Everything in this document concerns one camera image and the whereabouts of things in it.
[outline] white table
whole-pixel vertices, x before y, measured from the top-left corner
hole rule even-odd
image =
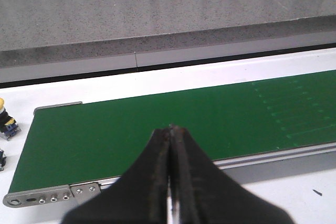
[[[336,50],[324,49],[280,56],[212,63],[117,76],[0,89],[5,107],[22,131],[0,140],[7,164],[0,172],[0,198],[8,192],[23,149],[34,108],[217,86],[336,69]],[[336,153],[312,155],[226,170],[258,196],[286,209],[297,224],[336,223]],[[320,191],[322,196],[314,193]],[[27,208],[0,204],[0,223],[59,223],[73,202]]]

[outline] dark mark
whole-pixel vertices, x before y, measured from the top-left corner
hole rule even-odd
[[[314,191],[315,193],[317,193],[318,195],[322,196],[322,193],[320,193],[319,191],[316,191],[316,190],[314,190],[314,189],[313,189],[313,191]]]

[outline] white tabletop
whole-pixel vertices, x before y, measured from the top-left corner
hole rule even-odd
[[[22,129],[9,142],[0,140],[0,147],[8,157],[5,170],[0,172],[0,198],[8,193],[36,107],[76,101],[105,101],[335,69],[336,50],[324,49],[0,89],[6,110]],[[334,152],[226,171],[245,188],[286,209],[296,223],[336,223]],[[13,209],[0,204],[0,223],[59,223],[64,213],[73,206],[74,202],[57,202]]]

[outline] speckled gray surface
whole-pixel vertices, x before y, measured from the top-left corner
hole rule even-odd
[[[334,14],[335,0],[0,0],[0,68],[331,31]]]

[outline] green conveyor belt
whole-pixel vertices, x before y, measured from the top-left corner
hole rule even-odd
[[[335,98],[336,71],[326,71],[41,109],[9,192],[121,175],[171,123],[212,159],[333,142]]]

